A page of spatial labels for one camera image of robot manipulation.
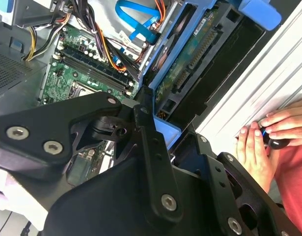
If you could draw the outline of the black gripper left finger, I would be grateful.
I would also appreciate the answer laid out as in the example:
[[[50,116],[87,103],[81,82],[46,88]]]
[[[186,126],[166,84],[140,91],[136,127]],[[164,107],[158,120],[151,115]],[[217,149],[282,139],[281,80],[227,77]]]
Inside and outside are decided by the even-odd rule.
[[[130,107],[97,92],[1,116],[0,167],[40,182],[55,181],[77,152],[109,140],[116,147],[113,167],[143,154],[154,181],[160,168],[152,157],[170,159],[155,127],[152,90],[141,88],[134,102]]]

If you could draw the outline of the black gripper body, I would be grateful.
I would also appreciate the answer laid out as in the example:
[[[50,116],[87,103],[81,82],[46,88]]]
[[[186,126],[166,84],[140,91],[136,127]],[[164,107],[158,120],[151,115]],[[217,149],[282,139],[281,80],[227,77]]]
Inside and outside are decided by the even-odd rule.
[[[127,158],[61,196],[51,207],[45,236],[212,236],[207,184],[165,158],[154,181],[143,154]]]

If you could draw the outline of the person's left hand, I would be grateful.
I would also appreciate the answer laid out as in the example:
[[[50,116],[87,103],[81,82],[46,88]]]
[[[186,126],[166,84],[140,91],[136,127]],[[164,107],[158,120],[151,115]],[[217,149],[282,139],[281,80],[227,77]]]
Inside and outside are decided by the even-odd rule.
[[[279,156],[279,150],[266,150],[258,123],[241,129],[236,138],[235,157],[266,192],[274,179]]]

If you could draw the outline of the person's right hand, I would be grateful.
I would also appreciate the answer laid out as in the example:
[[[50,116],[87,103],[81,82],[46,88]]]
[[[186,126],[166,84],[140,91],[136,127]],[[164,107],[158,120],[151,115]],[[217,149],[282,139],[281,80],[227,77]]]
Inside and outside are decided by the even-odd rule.
[[[302,100],[267,114],[260,124],[271,139],[287,139],[289,146],[302,145]]]

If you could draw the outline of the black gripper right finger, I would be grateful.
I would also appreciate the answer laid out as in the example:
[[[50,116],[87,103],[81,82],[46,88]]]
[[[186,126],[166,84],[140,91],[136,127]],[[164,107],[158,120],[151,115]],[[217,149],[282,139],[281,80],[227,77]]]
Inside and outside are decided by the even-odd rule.
[[[208,224],[214,236],[300,236],[243,166],[229,153],[215,155],[207,139],[189,133],[185,169],[207,184]]]

